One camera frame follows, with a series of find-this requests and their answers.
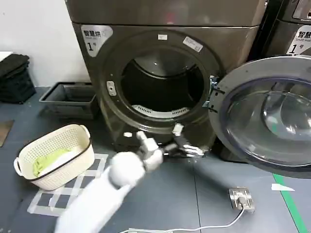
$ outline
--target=white cable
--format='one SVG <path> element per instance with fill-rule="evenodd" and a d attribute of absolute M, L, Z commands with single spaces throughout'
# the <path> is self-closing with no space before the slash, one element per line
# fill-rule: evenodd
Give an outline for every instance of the white cable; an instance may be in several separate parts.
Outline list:
<path fill-rule="evenodd" d="M 199 228 L 195 228 L 195 229 L 171 229 L 171 230 L 165 230 L 165 231 L 156 231 L 156 230 L 134 230 L 134 232 L 144 232 L 144 233 L 168 233 L 168 232 L 179 232 L 179 231 L 184 231 L 184 232 L 196 232 L 199 230 L 203 230 L 203 229 L 209 229 L 209 228 L 227 228 L 227 227 L 231 227 L 233 224 L 235 224 L 240 217 L 243 215 L 245 209 L 242 206 L 242 210 L 239 213 L 239 215 L 229 224 L 227 225 L 223 225 L 223 226 L 205 226 L 205 227 L 199 227 Z M 130 230 L 126 230 L 120 233 L 127 233 L 130 232 Z"/>

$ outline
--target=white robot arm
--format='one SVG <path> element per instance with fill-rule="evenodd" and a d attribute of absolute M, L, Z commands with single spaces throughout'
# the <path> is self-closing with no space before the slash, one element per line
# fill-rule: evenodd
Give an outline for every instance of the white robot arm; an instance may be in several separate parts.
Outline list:
<path fill-rule="evenodd" d="M 98 179 L 94 179 L 57 220 L 55 233 L 97 233 L 122 205 L 125 196 L 146 172 L 163 163 L 163 155 L 182 151 L 185 157 L 203 156 L 203 152 L 189 145 L 181 136 L 183 126 L 176 124 L 176 140 L 160 148 L 153 138 L 137 132 L 140 151 L 120 152 Z"/>

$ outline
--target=gray floor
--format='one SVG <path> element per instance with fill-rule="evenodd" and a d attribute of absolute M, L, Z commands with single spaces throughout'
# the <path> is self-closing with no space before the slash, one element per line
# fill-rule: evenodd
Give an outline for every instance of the gray floor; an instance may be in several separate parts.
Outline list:
<path fill-rule="evenodd" d="M 29 214 L 27 208 L 37 188 L 15 174 L 13 160 L 30 141 L 72 123 L 42 115 L 44 105 L 38 102 L 45 89 L 23 105 L 0 103 L 0 121 L 14 119 L 14 126 L 0 148 L 0 230 L 11 233 L 51 233 L 55 217 Z M 74 120 L 84 124 L 92 135 L 96 153 L 113 155 L 104 120 Z M 305 223 L 310 215 L 309 180 L 285 178 L 296 191 L 292 197 Z M 297 229 L 278 191 L 271 191 L 271 173 L 253 166 L 220 161 L 211 156 L 202 160 L 170 160 L 147 177 L 125 199 L 104 233 L 118 233 L 129 227 L 144 229 L 196 228 L 204 225 L 226 224 L 238 214 L 233 211 L 227 189 L 248 187 L 257 206 L 255 213 L 245 214 L 228 229 L 202 230 L 228 233 L 294 233 Z"/>

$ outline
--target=green towel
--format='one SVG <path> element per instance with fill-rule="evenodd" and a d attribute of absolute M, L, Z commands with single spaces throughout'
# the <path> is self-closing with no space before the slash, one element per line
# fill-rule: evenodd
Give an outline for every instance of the green towel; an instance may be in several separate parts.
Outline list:
<path fill-rule="evenodd" d="M 58 149 L 51 154 L 39 157 L 35 160 L 33 165 L 33 172 L 36 177 L 39 176 L 40 172 L 47 168 L 49 165 L 54 163 L 61 155 L 70 152 L 68 149 Z"/>

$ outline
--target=green tape line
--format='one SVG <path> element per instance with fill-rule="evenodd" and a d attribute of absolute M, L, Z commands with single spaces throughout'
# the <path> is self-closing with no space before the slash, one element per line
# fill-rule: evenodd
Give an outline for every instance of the green tape line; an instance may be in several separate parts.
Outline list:
<path fill-rule="evenodd" d="M 285 186 L 282 176 L 273 174 L 273 177 L 278 184 Z M 298 209 L 294 203 L 294 200 L 290 194 L 290 191 L 281 191 L 281 194 L 285 200 L 285 203 L 287 205 L 288 210 L 290 211 L 290 213 L 292 215 L 292 218 L 294 220 L 294 223 L 297 227 L 298 232 L 299 233 L 308 233 L 308 229 L 307 229 L 305 223 L 303 222 L 303 220 L 300 216 L 300 213 L 298 212 Z"/>

